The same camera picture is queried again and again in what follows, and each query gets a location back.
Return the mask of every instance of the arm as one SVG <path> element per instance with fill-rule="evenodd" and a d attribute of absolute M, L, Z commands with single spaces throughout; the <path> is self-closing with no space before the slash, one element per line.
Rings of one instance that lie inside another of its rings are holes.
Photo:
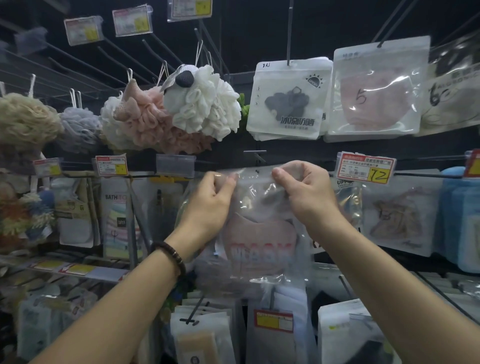
<path fill-rule="evenodd" d="M 180 225 L 165 240 L 184 261 L 221 229 L 235 185 L 229 176 L 216 194 L 212 172 L 200 182 Z M 155 251 L 30 363 L 130 363 L 179 273 L 168 255 Z"/>
<path fill-rule="evenodd" d="M 330 254 L 405 363 L 478 363 L 480 327 L 444 303 L 340 213 L 328 172 L 307 162 L 302 182 L 273 177 L 310 236 Z"/>

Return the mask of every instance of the price tag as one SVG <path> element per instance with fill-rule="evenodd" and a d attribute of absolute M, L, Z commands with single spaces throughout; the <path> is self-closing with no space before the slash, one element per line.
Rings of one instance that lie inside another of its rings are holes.
<path fill-rule="evenodd" d="M 463 176 L 467 178 L 480 177 L 480 149 L 472 150 L 472 154 L 467 160 L 467 166 L 465 167 Z"/>
<path fill-rule="evenodd" d="M 89 16 L 88 18 L 65 19 L 65 30 L 67 32 L 68 44 L 78 46 L 79 44 L 93 43 L 103 40 L 101 16 Z"/>
<path fill-rule="evenodd" d="M 75 274 L 77 276 L 85 276 L 94 270 L 95 266 L 88 266 L 86 264 L 68 264 L 59 270 L 59 273 Z"/>
<path fill-rule="evenodd" d="M 152 33 L 152 7 L 145 4 L 136 8 L 113 10 L 116 36 L 134 36 Z"/>
<path fill-rule="evenodd" d="M 336 176 L 341 180 L 387 184 L 395 170 L 396 159 L 342 152 Z"/>
<path fill-rule="evenodd" d="M 34 262 L 30 264 L 30 268 L 46 270 L 48 272 L 51 272 L 55 268 L 58 268 L 63 264 L 64 262 L 61 262 L 59 260 L 42 260 L 40 262 Z"/>
<path fill-rule="evenodd" d="M 212 0 L 172 0 L 170 21 L 200 19 L 212 16 Z"/>
<path fill-rule="evenodd" d="M 58 158 L 48 158 L 34 160 L 35 173 L 37 177 L 61 176 L 60 160 Z"/>
<path fill-rule="evenodd" d="M 100 176 L 127 176 L 127 159 L 125 156 L 96 156 L 96 165 Z"/>
<path fill-rule="evenodd" d="M 255 326 L 272 330 L 293 332 L 293 314 L 254 310 Z"/>

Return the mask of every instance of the finger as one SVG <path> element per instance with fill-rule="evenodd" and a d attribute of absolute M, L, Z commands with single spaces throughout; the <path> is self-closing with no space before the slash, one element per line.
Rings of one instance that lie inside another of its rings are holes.
<path fill-rule="evenodd" d="M 295 178 L 292 177 L 286 170 L 283 168 L 273 168 L 272 170 L 272 177 L 275 182 L 279 183 L 288 194 L 291 194 L 293 189 L 301 182 L 297 181 Z"/>
<path fill-rule="evenodd" d="M 224 201 L 230 201 L 232 198 L 233 191 L 235 190 L 235 187 L 237 186 L 237 179 L 239 178 L 239 175 L 236 173 L 230 174 L 227 179 L 225 180 L 225 183 L 223 184 L 222 188 L 220 191 L 216 194 L 218 198 L 224 200 Z"/>
<path fill-rule="evenodd" d="M 200 183 L 198 190 L 202 192 L 215 193 L 215 172 L 207 172 Z"/>

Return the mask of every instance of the human hand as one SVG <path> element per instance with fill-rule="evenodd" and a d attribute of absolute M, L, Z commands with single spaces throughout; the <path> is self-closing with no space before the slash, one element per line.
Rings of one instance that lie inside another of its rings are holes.
<path fill-rule="evenodd" d="M 301 169 L 302 181 L 294 179 L 287 170 Z M 338 221 L 345 221 L 338 208 L 328 172 L 321 167 L 299 160 L 291 161 L 272 170 L 274 180 L 287 191 L 292 211 L 306 226 L 314 239 L 318 227 Z"/>
<path fill-rule="evenodd" d="M 238 175 L 232 173 L 225 178 L 218 193 L 215 189 L 216 175 L 218 174 L 215 172 L 208 172 L 203 177 L 188 201 L 180 224 L 168 237 L 168 240 L 174 241 L 177 250 L 181 245 L 179 254 L 184 259 L 190 257 L 213 239 L 227 219 Z"/>

